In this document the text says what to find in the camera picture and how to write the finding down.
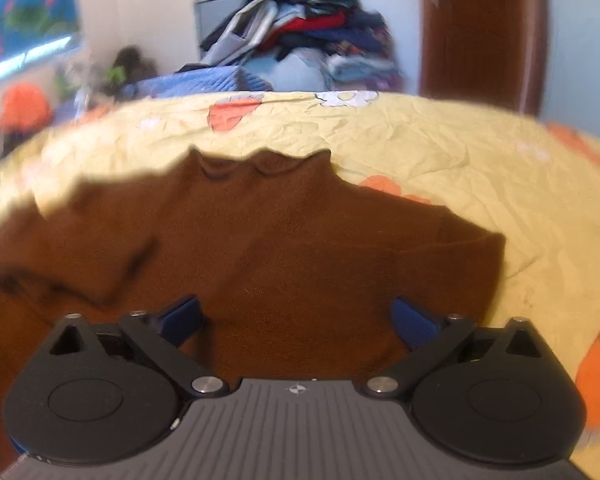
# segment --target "door frame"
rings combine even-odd
[[[518,75],[518,98],[516,110],[523,114],[538,116],[544,93],[548,52],[548,0],[523,0],[526,31],[522,38],[524,69]],[[430,64],[431,36],[429,33],[433,4],[422,0],[422,63],[420,65],[420,95],[428,97],[427,89],[431,78]]]

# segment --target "blue blanket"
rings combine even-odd
[[[202,68],[147,79],[134,85],[135,96],[169,98],[212,92],[269,92],[271,84],[240,66]]]

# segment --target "blue gripper pad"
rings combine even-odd
[[[391,320],[398,337],[415,350],[437,336],[443,321],[404,298],[397,298],[391,307]]]
[[[182,298],[170,306],[159,318],[158,334],[178,347],[194,335],[203,323],[200,301],[195,296]]]

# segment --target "sweater sleeve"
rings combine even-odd
[[[84,183],[48,218],[34,205],[14,212],[0,227],[0,285],[37,300],[60,289],[106,304],[155,247],[157,184]]]
[[[434,243],[398,253],[396,289],[440,316],[481,322],[496,293],[504,245],[503,235],[446,210]]]

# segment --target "orange hat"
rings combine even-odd
[[[42,90],[33,84],[20,83],[2,96],[0,132],[33,134],[49,126],[53,116]]]

